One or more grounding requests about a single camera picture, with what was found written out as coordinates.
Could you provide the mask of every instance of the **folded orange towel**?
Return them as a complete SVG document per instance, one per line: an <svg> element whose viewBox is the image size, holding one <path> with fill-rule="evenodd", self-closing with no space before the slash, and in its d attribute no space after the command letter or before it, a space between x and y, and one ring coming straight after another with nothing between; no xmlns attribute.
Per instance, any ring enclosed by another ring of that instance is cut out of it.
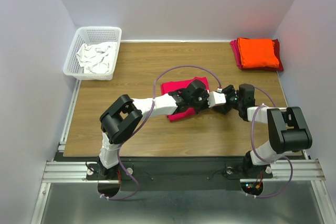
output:
<svg viewBox="0 0 336 224"><path fill-rule="evenodd" d="M279 67L271 39L238 38L238 49L244 68Z"/></svg>

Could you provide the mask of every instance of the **magenta cloth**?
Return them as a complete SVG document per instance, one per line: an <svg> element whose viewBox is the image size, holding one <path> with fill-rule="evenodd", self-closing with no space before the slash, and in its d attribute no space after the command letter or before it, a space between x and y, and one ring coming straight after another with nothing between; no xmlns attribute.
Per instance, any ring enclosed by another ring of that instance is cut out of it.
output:
<svg viewBox="0 0 336 224"><path fill-rule="evenodd" d="M209 83L206 77L195 77L192 80L165 82L161 84L161 94L167 94L171 91L175 91L176 89L186 88L193 80L200 80L206 85L206 89L209 90ZM194 114L196 114L195 110L193 108L189 108L185 112L175 115L168 115L168 119L169 121L173 122Z"/></svg>
<svg viewBox="0 0 336 224"><path fill-rule="evenodd" d="M279 67L278 68L270 68L270 67L263 67L263 68L244 68L243 65L242 65L242 61L241 61L241 58L240 58L240 52L239 52L239 49L238 49L238 41L235 39L235 40L232 40L230 42L230 45L231 45L231 48L232 48L232 51L233 51L233 54L235 56L235 59L236 59L236 65L239 69L241 70L267 70L267 71L283 71L284 70L284 67L282 65L282 62L280 60L280 43L277 39L274 39L272 40L274 42L274 55L275 57L277 57L277 59L279 60Z"/></svg>

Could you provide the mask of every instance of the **white plastic basket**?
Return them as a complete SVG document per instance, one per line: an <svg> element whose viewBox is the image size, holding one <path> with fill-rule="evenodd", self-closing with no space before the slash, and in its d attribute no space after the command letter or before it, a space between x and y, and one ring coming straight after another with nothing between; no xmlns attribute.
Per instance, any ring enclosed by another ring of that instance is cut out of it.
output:
<svg viewBox="0 0 336 224"><path fill-rule="evenodd" d="M78 80L112 80L114 69L116 68L119 46L121 40L121 29L111 26L86 26L77 29L72 40L67 59L64 63L63 73L67 76L73 76ZM96 45L106 41L117 42L117 50L113 60L112 69L108 73L83 73L83 68L79 66L76 58L80 46L84 43L87 45Z"/></svg>

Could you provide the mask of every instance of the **wooden table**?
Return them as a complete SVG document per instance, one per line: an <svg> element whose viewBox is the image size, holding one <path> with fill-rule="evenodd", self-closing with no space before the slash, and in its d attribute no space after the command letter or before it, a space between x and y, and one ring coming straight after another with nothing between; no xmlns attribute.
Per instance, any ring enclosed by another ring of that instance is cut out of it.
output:
<svg viewBox="0 0 336 224"><path fill-rule="evenodd" d="M164 70L178 65L199 65L215 72L223 86L250 83L267 91L278 106L286 106L276 72L241 71L229 43L124 43L120 46L111 81L82 81L72 117L64 156L98 156L102 135L100 115L122 94L131 98L152 96L153 82ZM217 81L207 72L181 68L164 75L159 83L206 76L210 89ZM160 95L157 86L156 95ZM256 90L256 104L271 106ZM199 115L169 122L151 118L121 149L122 156L232 156L251 150L251 123L235 110L227 115L207 110ZM256 146L268 140L267 126L257 124Z"/></svg>

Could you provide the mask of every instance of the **white cloth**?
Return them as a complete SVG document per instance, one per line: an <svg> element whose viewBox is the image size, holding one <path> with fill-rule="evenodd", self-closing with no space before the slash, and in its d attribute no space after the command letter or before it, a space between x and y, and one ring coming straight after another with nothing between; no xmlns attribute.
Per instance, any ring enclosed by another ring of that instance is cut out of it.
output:
<svg viewBox="0 0 336 224"><path fill-rule="evenodd" d="M82 44L76 57L79 66L84 68L84 73L108 73L112 69L116 49L116 42L103 42L91 46Z"/></svg>

